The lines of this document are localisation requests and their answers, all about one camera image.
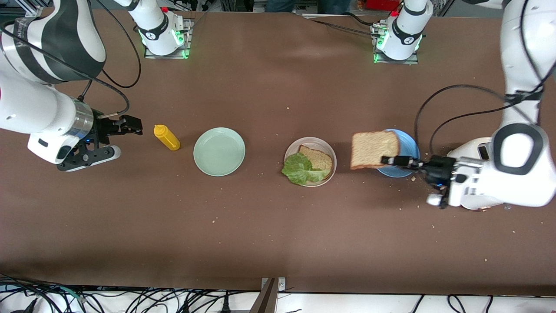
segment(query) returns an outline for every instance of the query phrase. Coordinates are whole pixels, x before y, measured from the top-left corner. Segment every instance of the green plate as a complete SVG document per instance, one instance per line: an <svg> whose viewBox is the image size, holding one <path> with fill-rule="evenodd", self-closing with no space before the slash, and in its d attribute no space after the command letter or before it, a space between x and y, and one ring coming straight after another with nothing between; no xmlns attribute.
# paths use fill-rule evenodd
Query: green plate
<svg viewBox="0 0 556 313"><path fill-rule="evenodd" d="M225 176L240 167L245 157L245 143L229 128L213 128L202 134L193 149L193 159L203 173Z"/></svg>

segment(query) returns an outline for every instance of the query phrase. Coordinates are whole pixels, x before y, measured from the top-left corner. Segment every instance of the blue plate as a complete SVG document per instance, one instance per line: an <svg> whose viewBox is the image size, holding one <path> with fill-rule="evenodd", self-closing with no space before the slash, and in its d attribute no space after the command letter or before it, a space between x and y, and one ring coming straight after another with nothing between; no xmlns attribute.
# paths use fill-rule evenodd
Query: blue plate
<svg viewBox="0 0 556 313"><path fill-rule="evenodd" d="M401 156L411 155L416 159L419 159L421 157L421 154L419 153L419 148L415 144L415 140L410 135L398 129L385 129L385 130L393 131L398 136L398 139L400 140ZM389 177L394 177L394 178L406 177L412 173L410 170L401 169L392 166L379 168L378 170L384 175Z"/></svg>

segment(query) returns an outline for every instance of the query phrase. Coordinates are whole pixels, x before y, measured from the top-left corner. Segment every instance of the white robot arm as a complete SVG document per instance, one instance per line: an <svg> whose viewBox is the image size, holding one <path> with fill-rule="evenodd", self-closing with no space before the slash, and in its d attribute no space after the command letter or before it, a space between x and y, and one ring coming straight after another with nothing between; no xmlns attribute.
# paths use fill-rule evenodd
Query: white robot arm
<svg viewBox="0 0 556 313"><path fill-rule="evenodd" d="M117 2L129 10L152 53L166 55L178 48L181 17L163 13L156 0ZM53 87L96 77L105 64L105 48L87 0L54 0L47 17L18 18L2 30L0 128L30 134L29 150L60 170L73 171L118 158L120 150L109 146L109 136L142 134L141 120L129 115L108 119Z"/></svg>
<svg viewBox="0 0 556 313"><path fill-rule="evenodd" d="M439 191L428 198L434 206L544 206L556 192L556 169L538 112L544 82L556 63L556 1L466 2L504 8L500 50L505 105L511 107L503 110L500 128L490 138L472 140L429 162L396 157L383 158L383 163L425 172Z"/></svg>

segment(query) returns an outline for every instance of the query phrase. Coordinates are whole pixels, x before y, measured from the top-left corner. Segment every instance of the white floor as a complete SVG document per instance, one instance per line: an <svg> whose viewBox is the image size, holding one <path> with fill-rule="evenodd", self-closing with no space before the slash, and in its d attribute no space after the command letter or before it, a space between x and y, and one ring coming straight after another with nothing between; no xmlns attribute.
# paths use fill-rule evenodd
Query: white floor
<svg viewBox="0 0 556 313"><path fill-rule="evenodd" d="M120 292L103 292L106 296L115 297L102 297L99 294L95 298L101 303L105 313L124 313L137 294L121 294ZM154 298L160 299L164 297L167 292L157 293ZM223 295L223 292L215 292L213 295ZM255 302L257 292L249 292L246 294L239 294L230 296L230 309L232 310L249 310L251 305ZM177 299L164 301L167 306L158 305L148 310L149 313L166 313L176 312L177 308L183 304L186 294L182 294ZM348 295L348 294L279 294L276 306L276 313L287 313L300 310L301 313L325 313L325 312L338 312L338 313L409 313L413 310L418 295ZM51 297L64 311L66 309L65 302L60 296ZM489 298L485 296L459 296L465 311L467 313L482 313L485 312ZM0 312L10 313L16 310L24 310L26 306L35 299L35 296L25 296L23 293L13 295L8 299L0 302ZM87 312L95 312L93 309L98 308L98 305L91 300L90 297L86 298L88 303L85 303ZM202 299L195 303L190 310L194 312L195 308L202 305L205 301L211 300L210 298ZM459 305L455 300L452 301L453 305L460 310ZM137 310L133 312L146 313L145 309L153 304L152 300L143 302ZM203 306L197 312L203 313L208 306ZM77 301L71 303L72 312L81 313L82 310ZM222 300L214 304L208 312L218 313L222 309ZM556 310L556 299L554 298L538 298L538 297L495 297L490 308L489 313L551 313ZM33 313L51 313L52 310L48 303L39 298ZM421 302L417 312L419 313L455 313L446 301L446 296L425 296Z"/></svg>

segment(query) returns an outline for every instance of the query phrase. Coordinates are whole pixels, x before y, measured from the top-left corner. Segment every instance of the red object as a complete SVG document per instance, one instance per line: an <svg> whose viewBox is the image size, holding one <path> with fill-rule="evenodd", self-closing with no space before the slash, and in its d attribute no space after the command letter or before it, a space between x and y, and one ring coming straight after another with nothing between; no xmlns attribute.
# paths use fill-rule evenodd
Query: red object
<svg viewBox="0 0 556 313"><path fill-rule="evenodd" d="M400 0L367 0L367 9L394 11L400 4Z"/></svg>

